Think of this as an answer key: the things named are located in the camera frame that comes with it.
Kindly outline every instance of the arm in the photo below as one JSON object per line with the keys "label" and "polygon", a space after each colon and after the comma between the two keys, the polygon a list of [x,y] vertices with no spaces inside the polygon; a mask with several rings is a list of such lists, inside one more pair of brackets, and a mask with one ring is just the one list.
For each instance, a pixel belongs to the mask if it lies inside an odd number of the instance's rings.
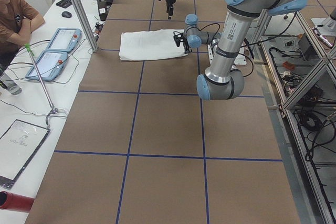
{"label": "arm", "polygon": [[22,20],[22,26],[21,29],[18,33],[13,33],[8,39],[8,42],[17,44],[19,46],[23,46],[26,43],[29,43],[30,41],[30,33],[31,33],[31,28],[30,28],[30,19],[29,18],[24,18]]}
{"label": "arm", "polygon": [[41,14],[38,14],[35,18],[30,21],[30,32],[32,33],[37,28],[39,28],[45,21]]}

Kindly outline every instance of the white table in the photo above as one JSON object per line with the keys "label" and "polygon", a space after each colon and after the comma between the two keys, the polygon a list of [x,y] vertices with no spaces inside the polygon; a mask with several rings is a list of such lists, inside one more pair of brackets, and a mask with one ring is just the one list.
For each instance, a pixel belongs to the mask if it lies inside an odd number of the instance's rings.
{"label": "white table", "polygon": [[[97,20],[99,19],[99,14],[96,0],[81,0],[81,2],[87,14],[90,26],[93,28],[96,22],[101,23],[100,20]],[[55,3],[53,3],[49,11],[44,16],[46,23],[38,28],[35,32],[33,32],[30,41],[31,44],[38,41],[51,39],[53,34],[59,27],[81,29],[81,25],[75,13],[74,7],[71,5],[68,8],[64,9],[56,6]],[[71,18],[63,18],[61,16],[61,13],[65,10],[72,13]],[[35,56],[38,57],[39,54],[46,47],[47,42],[32,46],[32,50]],[[71,109],[72,103],[77,94],[79,83],[82,80],[82,77],[89,63],[91,53],[92,51],[90,45],[87,40],[85,40],[74,54],[74,56],[79,61],[79,66],[77,67],[77,70],[71,80],[67,84],[46,84],[51,100],[56,108],[62,108],[67,111]],[[13,62],[31,63],[31,60],[27,51],[23,50],[17,55],[17,57],[15,57]],[[76,67],[76,64],[77,61],[73,57],[70,57],[66,66],[64,67],[63,72],[55,79],[55,81],[68,81]],[[18,77],[23,78],[26,75],[29,67],[29,65],[12,65],[9,68],[13,69]],[[10,77],[12,77],[12,79],[17,79],[11,71],[7,70],[6,73]],[[0,89],[0,92],[2,93],[0,95],[1,100],[16,105],[27,112],[33,112],[35,114],[49,113],[50,106],[39,82],[24,80],[17,80],[15,82],[22,87],[22,93],[19,95],[11,95],[6,90]],[[0,135],[5,133],[5,131],[16,119],[46,127],[45,116],[34,116],[25,114],[15,107],[6,105],[1,101],[0,111]],[[36,197],[45,171],[48,167],[57,141],[62,132],[65,121],[66,119],[64,118],[51,118],[49,120],[51,130],[49,136],[47,137],[39,151],[36,153],[34,158],[31,160],[27,168],[22,172],[17,182],[14,184],[11,190],[9,190],[11,193],[25,195],[33,198]],[[8,191],[3,187],[0,187],[0,190]],[[0,210],[0,223],[23,224],[27,216],[28,214],[22,212]]]}

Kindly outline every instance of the brown shirt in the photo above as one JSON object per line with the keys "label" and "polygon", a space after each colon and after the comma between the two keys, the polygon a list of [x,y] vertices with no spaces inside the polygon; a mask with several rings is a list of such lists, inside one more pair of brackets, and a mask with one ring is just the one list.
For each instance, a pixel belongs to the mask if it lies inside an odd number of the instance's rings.
{"label": "brown shirt", "polygon": [[0,12],[0,57],[7,53],[16,52],[20,46],[7,42],[7,39],[21,29],[24,17],[33,19],[38,15],[38,11],[32,8],[24,0],[10,0],[7,4],[8,13]]}

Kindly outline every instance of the person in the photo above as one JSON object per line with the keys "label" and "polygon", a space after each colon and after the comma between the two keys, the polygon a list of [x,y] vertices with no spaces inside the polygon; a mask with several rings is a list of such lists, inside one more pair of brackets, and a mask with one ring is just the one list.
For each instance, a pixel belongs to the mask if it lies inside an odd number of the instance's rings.
{"label": "person", "polygon": [[44,23],[42,15],[24,0],[0,0],[0,64],[6,69],[30,34]]}

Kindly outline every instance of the plastic bottle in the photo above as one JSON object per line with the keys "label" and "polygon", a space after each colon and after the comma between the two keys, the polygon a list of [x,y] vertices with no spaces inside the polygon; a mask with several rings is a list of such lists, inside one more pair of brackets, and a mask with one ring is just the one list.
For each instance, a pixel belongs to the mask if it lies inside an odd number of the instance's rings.
{"label": "plastic bottle", "polygon": [[20,94],[22,89],[0,68],[0,86],[9,93]]}

